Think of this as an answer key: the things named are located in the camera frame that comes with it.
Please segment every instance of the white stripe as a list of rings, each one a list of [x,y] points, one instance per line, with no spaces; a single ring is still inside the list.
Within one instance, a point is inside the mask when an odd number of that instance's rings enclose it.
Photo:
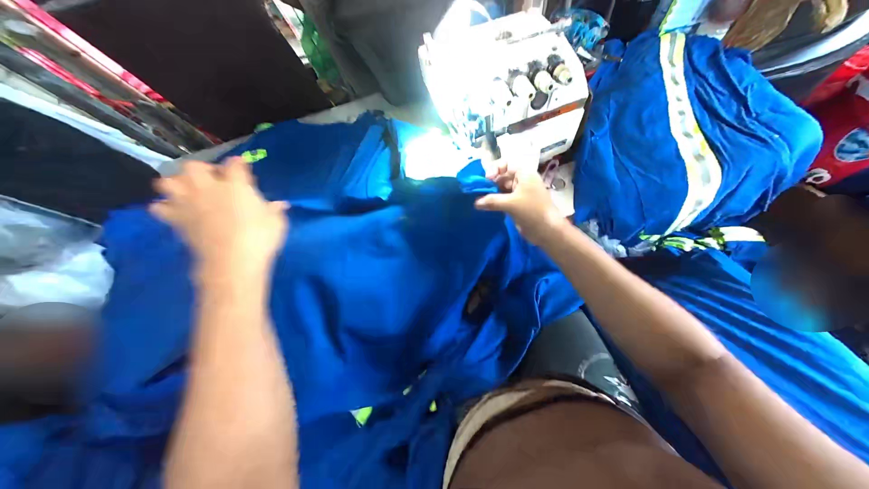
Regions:
[[[685,161],[688,192],[676,220],[664,233],[689,226],[715,199],[721,186],[721,165],[700,132],[688,98],[685,80],[685,35],[664,34],[660,37],[660,67],[667,93],[670,132],[679,154]]]
[[[731,241],[766,241],[756,230],[745,226],[726,226],[718,228],[728,243]]]

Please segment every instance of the blue uniform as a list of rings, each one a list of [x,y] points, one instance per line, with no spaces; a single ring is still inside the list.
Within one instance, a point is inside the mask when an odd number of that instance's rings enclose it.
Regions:
[[[765,316],[754,303],[748,271],[721,251],[666,248],[629,268],[691,312],[799,414],[869,463],[869,365],[841,342]],[[660,393],[626,358],[615,356],[649,423],[682,457],[724,480]]]
[[[503,214],[474,209],[496,190],[478,162],[458,178],[402,176],[401,148],[418,134],[367,114],[278,124],[233,150],[256,160],[266,198],[292,204],[269,306],[307,488],[439,487],[456,406],[502,382],[541,325],[580,305]],[[145,210],[114,214],[103,243],[116,270],[105,368],[89,410],[56,421],[68,432],[36,422],[13,433],[32,450],[0,455],[19,486],[37,472],[33,486],[53,489],[158,481],[189,348],[189,255]],[[358,427],[349,412],[367,406]],[[52,455],[37,463],[43,442]]]
[[[742,225],[797,183],[818,123],[778,93],[748,51],[653,32],[609,41],[574,173],[575,221],[636,245],[642,233]]]

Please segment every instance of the hand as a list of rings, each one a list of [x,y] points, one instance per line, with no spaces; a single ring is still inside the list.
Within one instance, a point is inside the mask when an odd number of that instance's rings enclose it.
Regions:
[[[477,209],[506,212],[522,236],[535,245],[541,245],[541,240],[555,226],[567,222],[536,171],[509,171],[502,166],[488,178],[498,184],[502,193],[478,198]]]
[[[267,202],[240,157],[221,165],[184,163],[155,188],[166,199],[150,206],[193,251],[200,272],[267,272],[287,234],[286,202]]]

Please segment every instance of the red cloth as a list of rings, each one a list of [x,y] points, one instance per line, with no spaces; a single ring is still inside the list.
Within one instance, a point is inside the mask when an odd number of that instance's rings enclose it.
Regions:
[[[806,181],[821,188],[869,168],[869,78],[854,82],[809,109],[824,130],[824,143]]]
[[[869,70],[869,46],[854,53],[824,83],[816,88],[809,98],[803,101],[805,107],[829,100],[842,92],[859,74]]]

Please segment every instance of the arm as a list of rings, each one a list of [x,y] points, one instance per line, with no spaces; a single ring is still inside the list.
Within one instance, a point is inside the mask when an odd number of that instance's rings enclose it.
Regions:
[[[536,173],[495,176],[511,193],[480,198],[506,211],[564,271],[613,341],[743,488],[858,488],[869,467],[830,440],[733,357],[681,306],[558,215]]]
[[[295,401],[269,320],[269,281],[287,230],[248,166],[188,162],[151,211],[196,260],[196,328],[165,484],[184,489],[298,487]]]

